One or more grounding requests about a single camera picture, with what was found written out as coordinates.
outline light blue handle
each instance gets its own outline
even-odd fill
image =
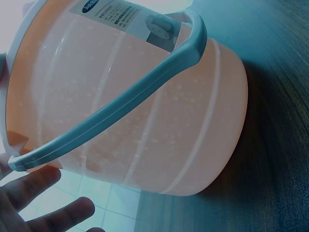
[[[114,101],[107,104],[85,121],[54,140],[20,157],[11,157],[9,165],[16,171],[51,162],[92,139],[135,107],[146,100],[169,79],[178,73],[196,65],[206,47],[207,32],[203,19],[192,11],[185,11],[183,16],[192,22],[189,39],[184,41],[164,61],[135,83]]]

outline finger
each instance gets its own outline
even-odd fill
[[[89,218],[94,212],[95,206],[92,201],[81,197],[64,208],[31,220],[27,224],[32,232],[63,232]]]
[[[61,177],[58,169],[45,166],[24,177],[9,182],[3,190],[17,211],[25,208],[35,197],[44,192]]]
[[[8,165],[9,158],[6,153],[0,154],[0,180],[12,172],[12,169]]]
[[[0,188],[0,232],[12,231],[29,232],[29,229]]]
[[[105,230],[101,228],[92,228],[92,229],[87,230],[87,232],[105,232]]]

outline translucent plastic bucket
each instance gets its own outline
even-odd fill
[[[124,3],[126,14],[139,9],[130,16],[139,19],[130,25],[136,30],[127,33],[75,11],[82,5],[104,17],[116,9],[99,2],[40,0],[26,15],[0,82],[10,166],[48,163],[172,195],[203,190],[241,133],[247,81],[240,59],[207,39],[193,12],[169,15],[193,23],[177,28]]]

